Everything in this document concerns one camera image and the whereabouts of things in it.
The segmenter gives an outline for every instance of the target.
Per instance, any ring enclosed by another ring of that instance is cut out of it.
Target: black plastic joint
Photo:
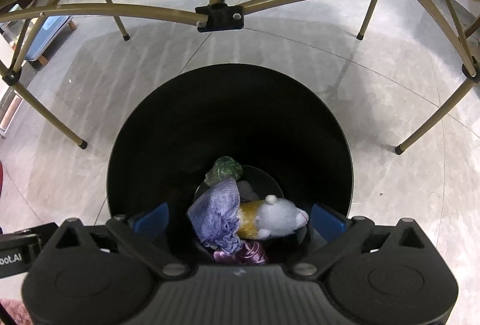
[[[196,7],[197,14],[207,15],[206,23],[198,22],[198,32],[227,31],[243,28],[243,7],[233,5],[229,7],[222,0],[220,3]]]
[[[462,72],[467,79],[472,80],[476,84],[479,84],[480,83],[480,66],[475,57],[472,57],[472,63],[476,73],[474,77],[470,75],[469,71],[465,67],[465,64],[462,64]]]
[[[5,83],[11,87],[18,82],[21,74],[22,74],[22,68],[20,68],[18,72],[14,72],[13,69],[8,69],[5,76],[2,77],[2,80],[5,81]]]

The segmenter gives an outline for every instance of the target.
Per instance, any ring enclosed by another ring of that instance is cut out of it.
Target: white plush head
[[[268,195],[256,216],[258,239],[284,237],[308,222],[308,214],[289,200]]]

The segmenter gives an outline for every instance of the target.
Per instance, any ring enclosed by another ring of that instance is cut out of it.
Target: pink fluffy rug
[[[33,325],[27,309],[21,301],[1,298],[0,303],[8,312],[8,314],[10,314],[10,316],[14,319],[17,325]]]

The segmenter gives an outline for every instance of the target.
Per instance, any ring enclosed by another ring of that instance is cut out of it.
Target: concrete floor
[[[102,2],[102,0],[64,0]],[[193,10],[208,0],[114,0]],[[226,0],[229,4],[241,0]],[[0,145],[5,232],[77,216],[109,218],[106,173],[115,137],[150,92],[179,73],[222,62],[263,65],[316,92],[349,142],[355,175],[351,215],[378,224],[415,218],[450,266],[460,295],[449,324],[478,323],[480,309],[480,90],[475,88],[402,156],[403,141],[462,82],[461,60],[415,0],[311,0],[246,17],[235,32],[199,34],[168,22],[79,17],[49,49],[29,90],[80,136],[82,151],[27,104]],[[18,297],[22,276],[0,281]]]

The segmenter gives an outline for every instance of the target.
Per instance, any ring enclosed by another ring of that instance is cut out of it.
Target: round black bin
[[[194,232],[186,211],[224,155],[267,172],[308,213],[314,203],[349,211],[350,151],[325,104],[275,70],[220,64],[175,77],[132,112],[110,157],[111,214],[132,216],[167,202],[169,248],[188,257]]]

